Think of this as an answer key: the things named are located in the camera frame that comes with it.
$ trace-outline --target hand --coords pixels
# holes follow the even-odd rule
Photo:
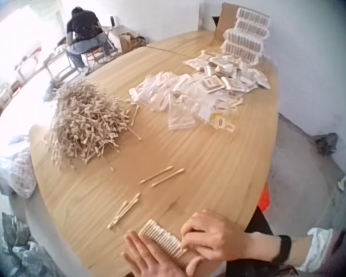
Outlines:
[[[135,277],[191,277],[204,259],[200,256],[192,259],[185,273],[147,236],[139,236],[132,231],[125,236],[125,241],[130,255],[122,255],[131,266]]]
[[[193,248],[208,260],[250,258],[250,234],[215,212],[194,213],[181,233],[182,248]]]

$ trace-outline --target wrist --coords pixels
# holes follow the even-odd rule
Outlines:
[[[281,248],[281,239],[261,233],[248,234],[248,244],[245,259],[272,261],[278,256]]]

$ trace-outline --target black t-shirt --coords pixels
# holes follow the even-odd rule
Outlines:
[[[75,42],[94,38],[103,32],[97,22],[99,22],[99,19],[94,12],[83,10],[69,20],[67,23],[67,33],[76,33]]]

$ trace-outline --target stack of packets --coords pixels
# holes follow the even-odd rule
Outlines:
[[[132,101],[152,111],[168,109],[169,129],[192,128],[204,121],[216,129],[234,132],[231,115],[243,103],[244,93],[270,88],[262,72],[231,55],[202,51],[198,58],[184,63],[198,72],[192,76],[160,72],[129,90]]]
[[[235,27],[224,32],[221,49],[226,55],[256,65],[264,50],[263,41],[269,37],[270,18],[245,8],[237,10],[236,18]]]

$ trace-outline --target black watch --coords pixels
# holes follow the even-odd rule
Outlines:
[[[284,264],[288,258],[289,253],[291,252],[292,240],[287,235],[280,235],[281,238],[281,248],[277,257],[272,260],[272,263],[275,264]]]

